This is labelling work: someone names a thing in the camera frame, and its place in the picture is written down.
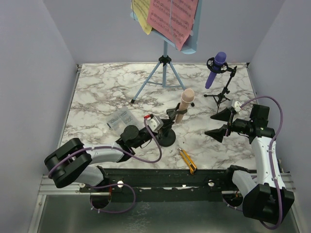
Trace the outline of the black round-base mic stand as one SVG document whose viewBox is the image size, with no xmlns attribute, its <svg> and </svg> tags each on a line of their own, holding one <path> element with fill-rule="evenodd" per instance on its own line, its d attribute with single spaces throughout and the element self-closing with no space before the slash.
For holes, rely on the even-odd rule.
<svg viewBox="0 0 311 233">
<path fill-rule="evenodd" d="M 163 126 L 158 130 L 157 141 L 162 147 L 169 147 L 174 144 L 176 140 L 176 134 L 172 129 L 172 125 L 175 123 L 176 116 L 178 114 L 185 114 L 187 110 L 179 110 L 180 103 L 175 108 L 167 109 L 166 114 L 168 119 L 161 119 Z"/>
</svg>

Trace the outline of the beige microphone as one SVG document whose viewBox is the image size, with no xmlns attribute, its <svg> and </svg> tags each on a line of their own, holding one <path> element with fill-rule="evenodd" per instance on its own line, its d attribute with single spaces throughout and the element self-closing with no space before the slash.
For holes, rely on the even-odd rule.
<svg viewBox="0 0 311 233">
<path fill-rule="evenodd" d="M 181 102 L 178 108 L 178 114 L 176 115 L 175 122 L 180 123 L 183 116 L 186 114 L 189 105 L 195 99 L 195 92 L 191 88 L 185 89 L 181 94 Z"/>
</svg>

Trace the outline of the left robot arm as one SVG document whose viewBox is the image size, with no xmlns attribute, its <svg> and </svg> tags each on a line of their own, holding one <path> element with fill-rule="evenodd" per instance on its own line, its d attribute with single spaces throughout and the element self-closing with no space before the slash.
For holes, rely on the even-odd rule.
<svg viewBox="0 0 311 233">
<path fill-rule="evenodd" d="M 135 125 L 128 125 L 120 138 L 110 145 L 88 146 L 79 138 L 73 138 L 45 158 L 48 177 L 57 188 L 79 182 L 89 184 L 96 191 L 102 192 L 107 188 L 108 180 L 100 166 L 91 168 L 91 164 L 121 163 L 130 158 L 145 163 L 146 160 L 139 158 L 134 150 L 151 140 L 159 149 L 172 145 L 176 140 L 173 124 L 172 119 L 147 115 L 144 117 L 144 128 L 140 130 Z"/>
</svg>

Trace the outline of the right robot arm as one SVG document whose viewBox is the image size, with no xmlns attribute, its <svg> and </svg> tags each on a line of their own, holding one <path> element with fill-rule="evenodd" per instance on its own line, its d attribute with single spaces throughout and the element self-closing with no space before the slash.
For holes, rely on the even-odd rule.
<svg viewBox="0 0 311 233">
<path fill-rule="evenodd" d="M 211 117 L 225 124 L 219 129 L 206 131 L 205 135 L 218 142 L 231 133 L 248 138 L 255 155 L 257 177 L 253 179 L 244 167 L 230 166 L 227 170 L 229 175 L 223 179 L 224 186 L 229 190 L 238 188 L 243 197 L 242 212 L 245 217 L 277 227 L 294 203 L 294 194 L 286 189 L 278 168 L 276 133 L 268 127 L 270 109 L 254 104 L 249 120 L 236 117 L 241 109 L 241 103 L 232 100 L 225 109 Z"/>
</svg>

